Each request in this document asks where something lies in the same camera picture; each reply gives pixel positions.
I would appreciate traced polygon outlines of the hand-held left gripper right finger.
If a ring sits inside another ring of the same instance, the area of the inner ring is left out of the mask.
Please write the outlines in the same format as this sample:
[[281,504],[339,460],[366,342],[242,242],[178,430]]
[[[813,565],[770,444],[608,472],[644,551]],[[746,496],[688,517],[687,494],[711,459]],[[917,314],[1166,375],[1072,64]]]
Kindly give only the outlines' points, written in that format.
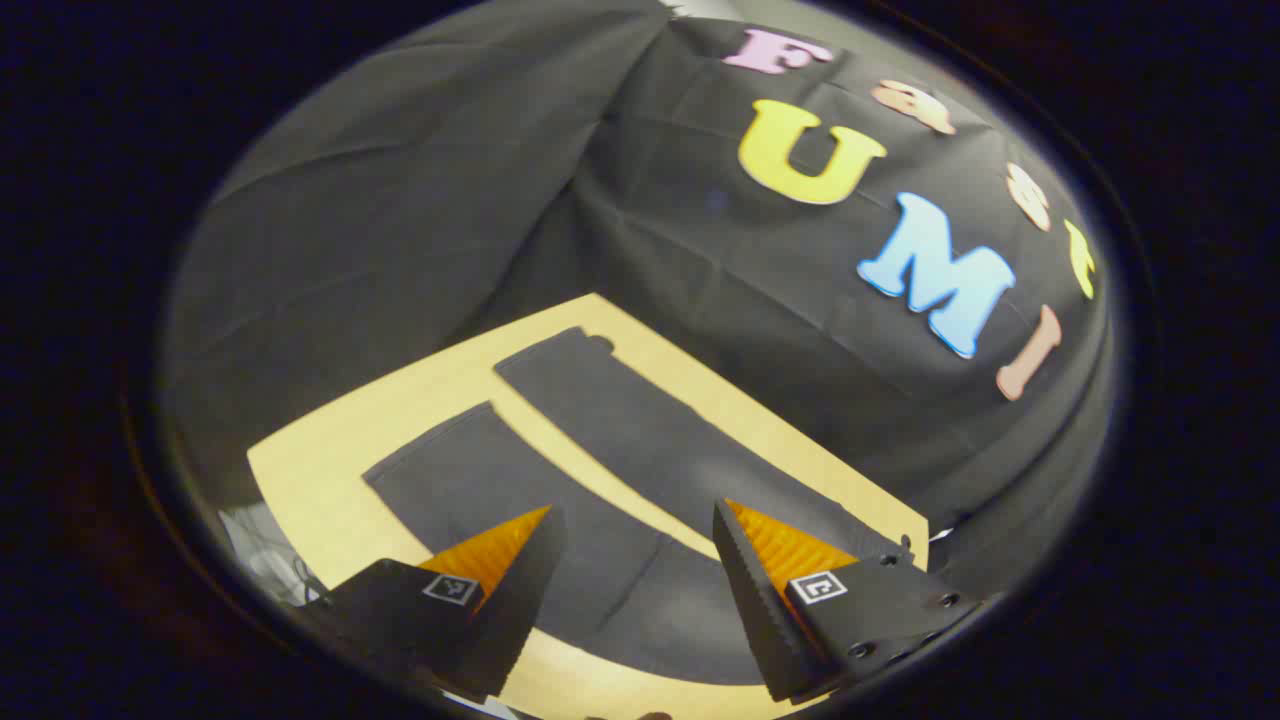
[[773,700],[847,691],[920,656],[986,607],[906,552],[855,556],[731,498],[713,541]]

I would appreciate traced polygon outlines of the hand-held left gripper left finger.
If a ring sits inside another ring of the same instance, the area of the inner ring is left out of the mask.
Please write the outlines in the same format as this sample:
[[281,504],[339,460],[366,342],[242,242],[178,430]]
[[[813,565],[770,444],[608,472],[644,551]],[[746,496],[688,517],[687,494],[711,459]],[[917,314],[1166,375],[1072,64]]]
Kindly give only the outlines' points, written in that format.
[[300,611],[396,683],[484,701],[524,651],[566,536],[563,512],[547,505],[419,565],[380,559]]

